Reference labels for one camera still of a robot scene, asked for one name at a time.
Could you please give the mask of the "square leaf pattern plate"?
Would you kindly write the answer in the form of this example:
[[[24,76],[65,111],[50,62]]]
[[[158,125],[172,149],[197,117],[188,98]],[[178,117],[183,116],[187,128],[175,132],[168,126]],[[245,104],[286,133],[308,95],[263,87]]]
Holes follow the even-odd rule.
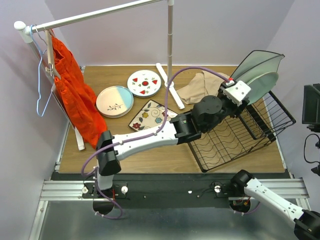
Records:
[[[154,100],[149,100],[134,116],[128,127],[138,132],[159,126],[163,123],[164,119],[165,106]]]

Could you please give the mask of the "white blue rimmed plate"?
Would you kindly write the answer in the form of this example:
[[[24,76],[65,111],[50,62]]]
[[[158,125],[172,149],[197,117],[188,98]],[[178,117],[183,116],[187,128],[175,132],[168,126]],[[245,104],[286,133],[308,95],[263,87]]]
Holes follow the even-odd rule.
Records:
[[[127,80],[127,88],[133,95],[158,93],[161,86],[161,77],[151,70],[138,70]]]

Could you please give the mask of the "cream and teal plate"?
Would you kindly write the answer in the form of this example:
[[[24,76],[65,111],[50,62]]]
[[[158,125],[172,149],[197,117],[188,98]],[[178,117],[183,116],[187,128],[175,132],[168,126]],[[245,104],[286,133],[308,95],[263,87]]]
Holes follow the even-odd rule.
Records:
[[[120,118],[134,105],[132,92],[123,86],[111,86],[99,93],[96,99],[98,111],[107,118]]]

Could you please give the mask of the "blue striped white plate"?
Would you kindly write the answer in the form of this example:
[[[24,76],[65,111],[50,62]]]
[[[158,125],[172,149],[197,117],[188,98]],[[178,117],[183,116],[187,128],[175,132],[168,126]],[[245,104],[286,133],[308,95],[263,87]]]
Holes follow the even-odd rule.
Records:
[[[135,94],[134,96],[137,98],[142,98],[142,99],[146,99],[146,98],[151,98],[153,96],[155,96],[157,93],[153,93],[153,94]]]

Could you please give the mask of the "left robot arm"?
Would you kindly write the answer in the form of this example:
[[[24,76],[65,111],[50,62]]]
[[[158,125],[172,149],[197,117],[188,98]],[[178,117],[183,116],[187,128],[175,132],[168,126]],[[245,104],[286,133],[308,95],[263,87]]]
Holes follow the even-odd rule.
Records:
[[[225,84],[217,96],[203,97],[191,110],[164,119],[161,125],[127,134],[103,132],[93,154],[97,158],[93,191],[101,198],[110,194],[122,160],[150,149],[190,143],[213,130],[226,117],[238,117],[249,104],[250,91],[243,81]]]

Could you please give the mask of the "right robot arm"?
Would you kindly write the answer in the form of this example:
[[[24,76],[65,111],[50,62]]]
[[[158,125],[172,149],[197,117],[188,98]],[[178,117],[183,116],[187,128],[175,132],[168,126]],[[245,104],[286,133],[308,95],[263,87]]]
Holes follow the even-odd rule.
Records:
[[[312,132],[308,136],[319,138],[320,133],[320,85],[308,84],[303,87],[301,122]],[[289,199],[298,198],[297,186],[293,179],[259,180],[246,170],[240,170],[230,180],[230,191],[235,197],[247,196],[268,207],[280,216],[292,229],[299,240],[320,238],[320,213],[306,205],[293,204]]]

